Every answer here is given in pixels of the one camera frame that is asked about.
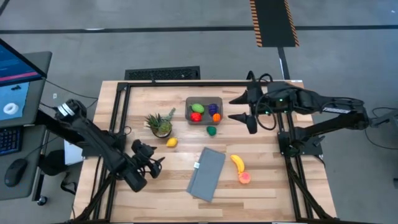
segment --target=potted plant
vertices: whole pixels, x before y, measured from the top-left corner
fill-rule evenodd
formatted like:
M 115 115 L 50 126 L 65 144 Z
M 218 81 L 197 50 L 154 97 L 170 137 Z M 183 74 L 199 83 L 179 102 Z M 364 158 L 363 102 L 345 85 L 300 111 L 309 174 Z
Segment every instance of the potted plant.
M 147 127 L 150 128 L 156 137 L 167 138 L 171 134 L 173 125 L 170 121 L 174 111 L 175 108 L 173 108 L 166 117 L 161 117 L 160 114 L 155 114 L 155 116 L 150 114 L 145 117 Z

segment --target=gray plastic tray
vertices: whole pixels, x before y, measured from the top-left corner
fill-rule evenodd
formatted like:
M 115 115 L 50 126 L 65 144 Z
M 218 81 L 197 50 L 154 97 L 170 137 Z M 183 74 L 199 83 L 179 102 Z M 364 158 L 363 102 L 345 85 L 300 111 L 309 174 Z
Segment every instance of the gray plastic tray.
M 199 103 L 205 107 L 205 112 L 201 114 L 200 122 L 191 121 L 191 113 L 193 113 L 191 105 Z M 220 122 L 214 122 L 213 117 L 209 114 L 208 105 L 215 103 L 218 106 L 218 113 L 221 115 Z M 223 100 L 220 97 L 188 97 L 185 101 L 185 119 L 191 125 L 218 125 L 223 120 Z

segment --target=plant pot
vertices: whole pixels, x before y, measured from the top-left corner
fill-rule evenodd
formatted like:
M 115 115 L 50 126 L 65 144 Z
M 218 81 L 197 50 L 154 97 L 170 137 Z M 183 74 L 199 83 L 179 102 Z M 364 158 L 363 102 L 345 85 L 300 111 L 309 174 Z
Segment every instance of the plant pot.
M 164 134 L 164 135 L 158 135 L 157 133 L 155 133 L 155 132 L 153 132 L 153 131 L 152 131 L 152 133 L 154 134 L 154 136 L 156 136 L 156 137 L 158 137 L 158 138 L 167 138 L 167 137 L 169 137 L 170 134 L 172 133 L 172 130 L 170 130 L 169 133 Z

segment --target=succulent plant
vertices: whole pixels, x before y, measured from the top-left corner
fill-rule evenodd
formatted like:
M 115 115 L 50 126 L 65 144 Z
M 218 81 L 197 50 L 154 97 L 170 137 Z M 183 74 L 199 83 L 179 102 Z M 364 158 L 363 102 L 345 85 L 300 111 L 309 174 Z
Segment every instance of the succulent plant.
M 145 117 L 147 127 L 152 130 L 154 134 L 164 135 L 168 134 L 172 130 L 172 123 L 170 122 L 175 112 L 175 108 L 173 108 L 169 115 L 166 117 L 161 117 L 160 114 L 148 115 Z

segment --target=plastic fruit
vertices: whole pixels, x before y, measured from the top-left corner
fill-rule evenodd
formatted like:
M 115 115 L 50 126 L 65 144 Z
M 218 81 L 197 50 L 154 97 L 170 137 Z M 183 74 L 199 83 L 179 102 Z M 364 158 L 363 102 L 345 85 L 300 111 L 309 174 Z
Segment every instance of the plastic fruit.
M 215 113 L 218 113 L 218 106 L 215 103 L 212 103 L 208 106 L 209 114 L 214 115 Z
M 193 121 L 193 122 L 201 121 L 201 114 L 197 113 L 197 112 L 192 113 L 191 114 L 191 121 Z
M 174 146 L 176 146 L 177 145 L 177 138 L 170 138 L 168 141 L 167 141 L 167 143 L 166 143 L 166 146 L 167 147 L 174 147 Z
M 242 184 L 248 184 L 250 183 L 251 180 L 251 176 L 249 173 L 247 172 L 243 172 L 241 174 L 239 174 L 239 182 Z
M 244 163 L 243 160 L 237 155 L 231 155 L 232 161 L 235 163 L 238 168 L 238 174 L 242 174 L 244 172 Z
M 215 136 L 216 133 L 217 133 L 217 129 L 216 129 L 215 127 L 212 127 L 212 126 L 207 127 L 207 128 L 206 128 L 206 131 L 207 131 L 207 133 L 208 133 L 210 136 Z
M 203 113 L 205 112 L 205 108 L 200 105 L 199 103 L 195 103 L 193 105 L 191 105 L 193 112 L 197 112 L 197 113 Z
M 219 113 L 215 113 L 213 115 L 213 121 L 214 122 L 219 122 L 221 120 L 221 115 Z

